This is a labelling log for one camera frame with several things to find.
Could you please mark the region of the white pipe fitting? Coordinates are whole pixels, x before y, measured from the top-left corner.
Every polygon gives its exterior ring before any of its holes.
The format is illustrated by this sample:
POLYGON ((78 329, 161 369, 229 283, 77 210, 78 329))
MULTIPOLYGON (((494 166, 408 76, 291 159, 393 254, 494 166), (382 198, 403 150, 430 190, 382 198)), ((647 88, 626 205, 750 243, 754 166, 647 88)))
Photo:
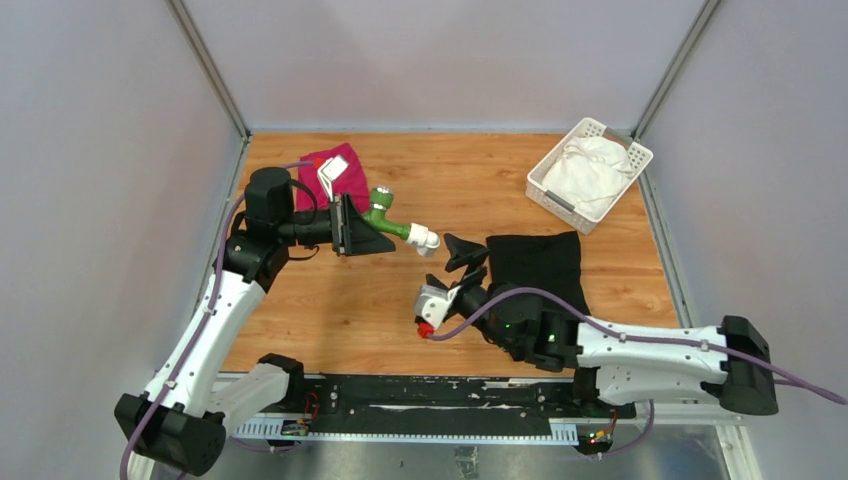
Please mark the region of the white pipe fitting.
POLYGON ((441 238, 428 227, 411 223, 405 243, 413 246, 419 256, 430 258, 441 246, 441 238))

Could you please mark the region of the green water faucet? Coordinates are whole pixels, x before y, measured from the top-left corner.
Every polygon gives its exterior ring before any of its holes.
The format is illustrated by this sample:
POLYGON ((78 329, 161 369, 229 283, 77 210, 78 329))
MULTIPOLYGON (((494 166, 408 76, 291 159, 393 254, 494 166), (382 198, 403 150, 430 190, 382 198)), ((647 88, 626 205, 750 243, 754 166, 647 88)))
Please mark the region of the green water faucet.
POLYGON ((369 208, 361 216, 375 230, 406 241, 410 235, 411 225, 396 223, 387 218, 387 212, 394 198, 394 193, 389 187, 375 186, 369 192, 369 208))

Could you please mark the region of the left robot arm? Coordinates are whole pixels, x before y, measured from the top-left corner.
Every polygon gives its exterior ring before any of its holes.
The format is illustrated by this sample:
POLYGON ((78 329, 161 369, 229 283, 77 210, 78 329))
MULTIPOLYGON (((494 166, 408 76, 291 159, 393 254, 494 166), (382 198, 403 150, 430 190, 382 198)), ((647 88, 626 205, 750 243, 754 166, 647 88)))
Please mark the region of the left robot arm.
POLYGON ((305 186, 282 167, 254 171, 220 234, 214 270, 177 346, 138 395, 125 394, 114 415, 127 438, 119 476, 147 479, 155 463, 201 476, 228 437, 274 405, 293 413, 310 400, 301 362, 267 354, 245 376, 213 388, 223 361, 251 313, 290 262, 293 246, 327 244, 339 256, 393 252, 342 194, 326 209, 296 211, 293 190, 305 186))

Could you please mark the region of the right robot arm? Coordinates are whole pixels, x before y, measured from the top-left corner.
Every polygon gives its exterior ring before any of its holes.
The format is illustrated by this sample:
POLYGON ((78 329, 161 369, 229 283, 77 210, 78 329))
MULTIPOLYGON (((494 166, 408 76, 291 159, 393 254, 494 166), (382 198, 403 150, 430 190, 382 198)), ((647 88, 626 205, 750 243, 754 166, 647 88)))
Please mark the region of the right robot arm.
POLYGON ((446 340, 442 324, 460 316, 515 362, 571 371, 571 403, 584 417, 648 400, 714 399, 733 413, 778 412, 770 349, 748 319, 662 328, 595 318, 574 232, 495 235, 484 244, 449 234, 445 242, 446 270, 461 277, 444 284, 427 276, 414 307, 421 337, 446 340))

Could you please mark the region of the magenta folded cloth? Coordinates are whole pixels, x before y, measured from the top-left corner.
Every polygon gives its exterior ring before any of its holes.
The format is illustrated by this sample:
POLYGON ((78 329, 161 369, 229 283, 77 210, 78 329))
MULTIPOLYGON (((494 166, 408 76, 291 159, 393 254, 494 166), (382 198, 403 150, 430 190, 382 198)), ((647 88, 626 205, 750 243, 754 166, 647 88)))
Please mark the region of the magenta folded cloth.
POLYGON ((298 180, 315 196, 318 209, 329 205, 326 180, 330 181, 333 194, 350 194, 358 212, 370 208, 366 174, 350 143, 304 155, 300 161, 305 165, 298 167, 298 180))

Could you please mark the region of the black folded cloth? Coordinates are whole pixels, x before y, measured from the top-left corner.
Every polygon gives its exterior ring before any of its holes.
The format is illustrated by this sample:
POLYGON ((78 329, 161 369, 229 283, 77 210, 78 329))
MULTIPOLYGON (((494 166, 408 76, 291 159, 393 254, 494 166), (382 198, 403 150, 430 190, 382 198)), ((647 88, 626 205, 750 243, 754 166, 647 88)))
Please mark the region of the black folded cloth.
POLYGON ((585 315, 581 244, 576 231, 556 235, 494 235, 486 238, 493 284, 534 287, 555 294, 585 315))

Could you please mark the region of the white plastic basket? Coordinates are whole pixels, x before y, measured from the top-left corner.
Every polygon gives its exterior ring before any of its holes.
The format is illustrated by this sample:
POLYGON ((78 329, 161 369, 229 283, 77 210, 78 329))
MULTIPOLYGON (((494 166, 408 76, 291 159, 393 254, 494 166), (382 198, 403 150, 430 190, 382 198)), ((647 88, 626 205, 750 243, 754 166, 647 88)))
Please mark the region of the white plastic basket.
POLYGON ((588 235, 653 158, 638 141, 585 117, 527 173, 525 195, 588 235))

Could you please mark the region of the white cloth in basket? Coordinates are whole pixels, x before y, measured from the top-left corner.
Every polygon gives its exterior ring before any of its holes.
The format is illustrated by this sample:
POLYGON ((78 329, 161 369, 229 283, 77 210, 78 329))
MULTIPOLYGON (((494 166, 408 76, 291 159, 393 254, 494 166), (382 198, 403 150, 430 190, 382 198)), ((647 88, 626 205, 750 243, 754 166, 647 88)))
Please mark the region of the white cloth in basket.
POLYGON ((635 176, 627 150, 603 137, 574 137, 544 175, 542 186, 599 221, 635 176))

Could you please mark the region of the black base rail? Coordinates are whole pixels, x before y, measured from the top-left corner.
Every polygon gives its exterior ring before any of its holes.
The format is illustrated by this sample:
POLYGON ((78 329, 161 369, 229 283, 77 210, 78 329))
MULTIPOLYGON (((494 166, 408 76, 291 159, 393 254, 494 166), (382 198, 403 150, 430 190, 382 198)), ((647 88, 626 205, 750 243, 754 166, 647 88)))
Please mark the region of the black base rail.
POLYGON ((555 420, 608 424, 636 409, 580 400, 563 378, 325 374, 307 376, 300 398, 258 416, 302 422, 314 438, 533 438, 551 434, 555 420))

